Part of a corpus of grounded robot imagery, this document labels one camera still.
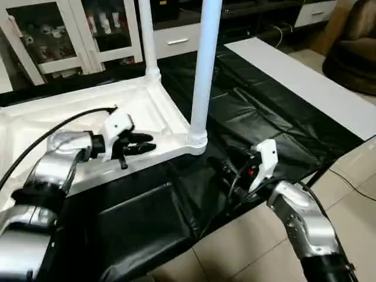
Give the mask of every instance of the glass cabinet door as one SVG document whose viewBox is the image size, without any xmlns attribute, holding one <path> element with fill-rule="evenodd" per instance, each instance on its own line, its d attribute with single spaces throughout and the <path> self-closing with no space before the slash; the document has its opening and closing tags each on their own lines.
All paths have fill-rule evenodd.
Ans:
<svg viewBox="0 0 376 282">
<path fill-rule="evenodd" d="M 92 72 L 66 0 L 3 1 L 12 30 L 45 80 Z"/>
<path fill-rule="evenodd" d="M 70 0 L 97 71 L 142 61 L 133 0 Z"/>
</svg>

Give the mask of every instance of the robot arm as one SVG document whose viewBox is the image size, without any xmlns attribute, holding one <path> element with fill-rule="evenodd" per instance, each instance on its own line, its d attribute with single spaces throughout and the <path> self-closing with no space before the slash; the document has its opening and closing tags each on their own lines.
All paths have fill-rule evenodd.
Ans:
<svg viewBox="0 0 376 282">
<path fill-rule="evenodd" d="M 308 192 L 281 181 L 267 205 L 282 221 L 308 282 L 354 281 L 333 225 Z"/>
<path fill-rule="evenodd" d="M 78 163 L 103 156 L 127 168 L 125 156 L 155 149 L 150 135 L 132 133 L 129 115 L 114 111 L 98 135 L 92 132 L 57 132 L 47 152 L 30 172 L 23 188 L 12 194 L 14 207 L 0 213 L 0 281 L 35 281 L 52 239 L 56 222 L 75 177 Z"/>
<path fill-rule="evenodd" d="M 238 200 L 256 192 L 267 201 L 282 221 L 308 282 L 357 281 L 333 225 L 313 196 L 285 180 L 278 181 L 271 190 L 264 188 L 263 182 L 272 177 L 278 162 L 274 140 L 265 140 L 250 150 L 230 148 L 228 153 L 230 163 L 213 159 L 210 163 L 230 190 L 230 184 L 240 176 L 239 187 L 233 188 Z"/>
</svg>

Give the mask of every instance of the black cable wire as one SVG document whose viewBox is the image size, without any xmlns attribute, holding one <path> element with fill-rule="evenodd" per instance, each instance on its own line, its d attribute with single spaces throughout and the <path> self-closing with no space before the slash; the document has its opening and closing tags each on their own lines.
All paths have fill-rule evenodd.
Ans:
<svg viewBox="0 0 376 282">
<path fill-rule="evenodd" d="M 311 195 L 311 197 L 314 199 L 314 201 L 317 203 L 317 206 L 318 206 L 318 208 L 320 209 L 320 212 L 329 220 L 329 222 L 331 222 L 330 221 L 330 218 L 329 218 L 329 216 L 328 216 L 328 214 L 327 214 L 327 212 L 325 211 L 325 209 L 324 209 L 324 207 L 323 207 L 323 205 L 321 204 L 321 202 L 320 202 L 320 200 L 318 199 L 318 197 L 316 196 L 316 194 L 312 191 L 312 189 L 310 189 L 305 183 L 303 183 L 302 181 L 297 181 L 297 183 L 303 188 L 303 190 L 305 190 L 305 191 L 307 191 L 310 195 Z M 340 241 L 340 238 L 338 237 L 338 235 L 337 235 L 337 233 L 335 233 L 335 239 L 337 240 L 337 242 L 338 242 L 338 246 L 339 246 L 339 248 L 340 248 L 340 251 L 341 251 L 341 253 L 342 253 L 342 255 L 344 256 L 344 258 L 345 258 L 345 262 L 346 262 L 346 265 L 349 267 L 349 269 L 348 269 L 348 271 L 349 271 L 349 273 L 350 273 L 350 276 L 351 276 L 351 278 L 352 278 L 352 280 L 354 281 L 354 282 L 358 282 L 358 278 L 356 277 L 356 275 L 355 275 L 355 273 L 354 273 L 354 270 L 355 270 L 355 267 L 354 267 L 354 265 L 352 264 L 352 263 L 350 263 L 350 261 L 349 261 L 349 259 L 348 259 L 348 257 L 347 257 L 347 255 L 346 255 L 346 252 L 345 252 L 345 250 L 344 250 L 344 248 L 343 248 L 343 245 L 342 245 L 342 243 L 341 243 L 341 241 Z"/>
<path fill-rule="evenodd" d="M 80 118 L 81 116 L 85 116 L 85 115 L 88 115 L 90 113 L 95 113 L 95 112 L 102 112 L 102 111 L 106 111 L 108 112 L 109 114 L 113 113 L 113 111 L 115 110 L 116 108 L 97 108 L 97 109 L 91 109 L 91 110 L 86 110 L 82 113 L 78 113 L 77 115 L 75 116 L 72 116 L 70 117 L 69 119 L 66 119 L 64 120 L 63 122 L 59 123 L 58 125 L 54 126 L 52 129 L 50 129 L 49 131 L 47 131 L 45 134 L 43 134 L 41 137 L 39 137 L 38 139 L 36 139 L 29 147 L 27 147 L 23 152 L 22 154 L 14 161 L 14 163 L 10 166 L 10 168 L 6 171 L 6 173 L 4 174 L 4 176 L 2 177 L 2 179 L 0 180 L 0 191 L 1 189 L 3 188 L 4 184 L 6 183 L 6 181 L 9 179 L 9 177 L 12 175 L 13 171 L 16 169 L 16 167 L 21 163 L 21 161 L 28 155 L 28 153 L 31 152 L 32 149 L 34 149 L 35 147 L 37 147 L 38 144 L 40 144 L 40 142 L 42 142 L 44 139 L 46 139 L 48 136 L 50 136 L 52 133 L 54 133 L 55 131 L 57 131 L 58 129 L 62 128 L 63 126 L 65 126 L 66 124 L 68 124 L 69 122 L 77 119 L 77 118 Z"/>
<path fill-rule="evenodd" d="M 236 183 L 241 178 L 241 175 L 243 174 L 243 172 L 248 168 L 250 162 L 251 162 L 251 160 L 246 161 L 244 166 L 242 166 L 241 169 L 237 172 L 237 174 L 236 174 L 236 176 L 235 176 L 235 178 L 234 178 L 234 180 L 233 180 L 233 182 L 230 186 L 229 193 L 227 194 L 227 199 L 226 199 L 227 203 L 231 200 L 231 197 L 232 197 L 234 190 L 236 188 Z"/>
<path fill-rule="evenodd" d="M 282 181 L 282 180 L 287 180 L 287 178 L 286 177 L 272 177 L 272 178 L 265 180 L 264 182 L 262 182 L 261 185 L 259 185 L 256 189 L 254 189 L 252 192 L 250 192 L 247 195 L 247 197 L 244 198 L 244 201 L 242 201 L 242 202 L 243 203 L 247 202 L 250 198 L 253 197 L 253 195 L 257 194 L 257 192 L 259 192 L 262 188 L 266 187 L 267 185 L 272 184 L 272 183 L 277 182 L 277 181 Z"/>
<path fill-rule="evenodd" d="M 343 181 L 345 181 L 355 192 L 357 192 L 359 195 L 361 195 L 362 197 L 365 197 L 371 201 L 374 201 L 376 202 L 376 199 L 375 198 L 372 198 L 366 194 L 364 194 L 363 192 L 360 192 L 354 185 L 351 184 L 350 181 L 348 181 L 343 175 L 339 174 L 338 172 L 335 172 L 333 169 L 329 169 L 329 171 L 333 172 L 335 175 L 339 176 L 340 178 L 343 179 Z"/>
</svg>

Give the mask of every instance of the black plastic sheet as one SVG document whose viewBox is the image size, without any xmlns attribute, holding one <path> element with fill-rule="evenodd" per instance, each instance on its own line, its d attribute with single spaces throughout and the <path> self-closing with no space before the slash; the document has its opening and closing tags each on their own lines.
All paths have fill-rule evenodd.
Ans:
<svg viewBox="0 0 376 282">
<path fill-rule="evenodd" d="M 187 119 L 195 61 L 195 52 L 159 61 L 162 83 Z M 127 72 L 135 76 L 144 69 L 137 65 L 69 80 L 64 87 L 44 86 L 39 96 L 125 79 Z M 38 97 L 28 95 L 28 99 Z M 3 105 L 18 102 L 0 97 Z M 225 195 L 206 159 L 226 157 L 227 145 L 249 147 L 274 138 L 279 158 L 276 176 L 298 180 L 362 142 L 225 47 L 217 50 L 207 131 L 209 144 L 201 156 L 181 156 L 68 198 L 56 237 L 64 255 L 54 261 L 55 281 L 78 273 L 86 281 L 129 281 L 259 204 L 261 200 L 217 216 Z M 72 234 L 85 238 L 82 248 L 72 244 Z"/>
</svg>

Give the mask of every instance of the tile floor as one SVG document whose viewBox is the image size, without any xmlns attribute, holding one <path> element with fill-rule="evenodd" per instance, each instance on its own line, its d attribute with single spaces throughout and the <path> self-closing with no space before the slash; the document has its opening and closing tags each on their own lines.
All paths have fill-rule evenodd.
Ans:
<svg viewBox="0 0 376 282">
<path fill-rule="evenodd" d="M 303 50 L 290 54 L 321 72 L 324 57 Z M 376 97 L 363 96 L 376 105 Z M 332 169 L 362 192 L 376 197 L 376 138 L 340 158 Z M 376 203 L 333 172 L 314 191 L 357 268 L 360 282 L 376 277 Z M 266 205 L 210 234 L 192 249 L 152 271 L 161 282 L 305 282 L 282 224 Z"/>
</svg>

